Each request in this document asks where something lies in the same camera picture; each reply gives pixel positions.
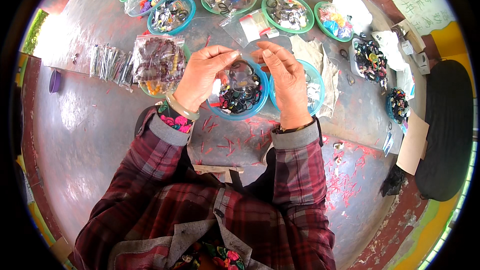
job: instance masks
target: purple plastic bowl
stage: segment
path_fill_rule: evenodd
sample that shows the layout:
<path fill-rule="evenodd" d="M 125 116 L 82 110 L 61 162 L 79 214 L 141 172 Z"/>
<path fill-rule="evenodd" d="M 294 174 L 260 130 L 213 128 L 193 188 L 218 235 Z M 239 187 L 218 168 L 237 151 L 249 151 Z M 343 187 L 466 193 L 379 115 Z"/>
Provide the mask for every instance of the purple plastic bowl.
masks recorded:
<path fill-rule="evenodd" d="M 58 72 L 57 69 L 54 69 L 52 75 L 50 76 L 50 86 L 48 88 L 50 94 L 57 93 L 59 91 L 61 78 L 62 75 L 60 72 Z"/>

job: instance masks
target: cloth rag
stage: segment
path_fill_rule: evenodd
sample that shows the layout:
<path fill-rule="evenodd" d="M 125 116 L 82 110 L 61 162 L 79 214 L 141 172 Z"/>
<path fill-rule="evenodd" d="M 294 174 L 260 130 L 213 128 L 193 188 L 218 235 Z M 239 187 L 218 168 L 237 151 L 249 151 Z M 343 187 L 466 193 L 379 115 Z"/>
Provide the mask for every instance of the cloth rag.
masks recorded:
<path fill-rule="evenodd" d="M 303 60 L 312 64 L 319 70 L 321 79 L 325 86 L 325 98 L 320 110 L 316 113 L 317 117 L 333 116 L 335 104 L 339 98 L 339 69 L 335 66 L 328 56 L 325 54 L 325 49 L 317 39 L 305 42 L 299 35 L 290 37 L 292 44 L 293 56 L 298 60 Z"/>

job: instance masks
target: shirt button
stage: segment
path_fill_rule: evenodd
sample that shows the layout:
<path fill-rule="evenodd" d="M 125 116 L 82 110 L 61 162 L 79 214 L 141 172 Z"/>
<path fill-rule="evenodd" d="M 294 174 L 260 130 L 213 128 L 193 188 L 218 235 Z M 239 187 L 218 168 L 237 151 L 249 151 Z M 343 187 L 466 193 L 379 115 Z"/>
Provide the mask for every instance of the shirt button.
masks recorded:
<path fill-rule="evenodd" d="M 223 217 L 225 217 L 225 214 L 224 214 L 224 213 L 222 213 L 222 211 L 221 211 L 221 210 L 219 210 L 218 208 L 214 209 L 213 211 L 214 211 L 214 212 L 215 212 L 215 214 L 217 214 L 217 215 L 218 215 L 220 218 L 223 218 Z"/>

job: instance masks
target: shirt cuff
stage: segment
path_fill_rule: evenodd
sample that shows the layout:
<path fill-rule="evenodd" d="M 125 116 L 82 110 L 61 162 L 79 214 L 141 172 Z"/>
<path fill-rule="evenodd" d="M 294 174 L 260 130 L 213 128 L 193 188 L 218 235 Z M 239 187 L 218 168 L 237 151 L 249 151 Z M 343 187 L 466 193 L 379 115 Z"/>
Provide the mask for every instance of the shirt cuff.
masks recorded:
<path fill-rule="evenodd" d="M 275 149 L 296 149 L 307 146 L 319 138 L 317 125 L 308 125 L 303 129 L 286 133 L 272 133 L 272 142 Z"/>
<path fill-rule="evenodd" d="M 173 146 L 185 146 L 193 130 L 190 129 L 189 133 L 176 130 L 163 122 L 158 113 L 153 114 L 147 125 L 155 136 Z"/>

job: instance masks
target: paper sign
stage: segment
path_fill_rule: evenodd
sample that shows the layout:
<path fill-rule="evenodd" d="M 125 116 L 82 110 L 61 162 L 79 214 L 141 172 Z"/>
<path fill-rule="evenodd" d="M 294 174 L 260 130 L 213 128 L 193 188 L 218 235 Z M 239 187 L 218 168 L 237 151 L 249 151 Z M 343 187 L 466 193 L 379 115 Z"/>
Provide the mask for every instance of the paper sign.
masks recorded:
<path fill-rule="evenodd" d="M 410 109 L 407 134 L 400 146 L 396 165 L 413 176 L 417 172 L 420 158 L 423 156 L 425 145 L 427 144 L 429 126 L 428 123 L 417 116 L 413 109 Z"/>
<path fill-rule="evenodd" d="M 455 17 L 447 0 L 392 0 L 422 36 L 441 30 Z"/>

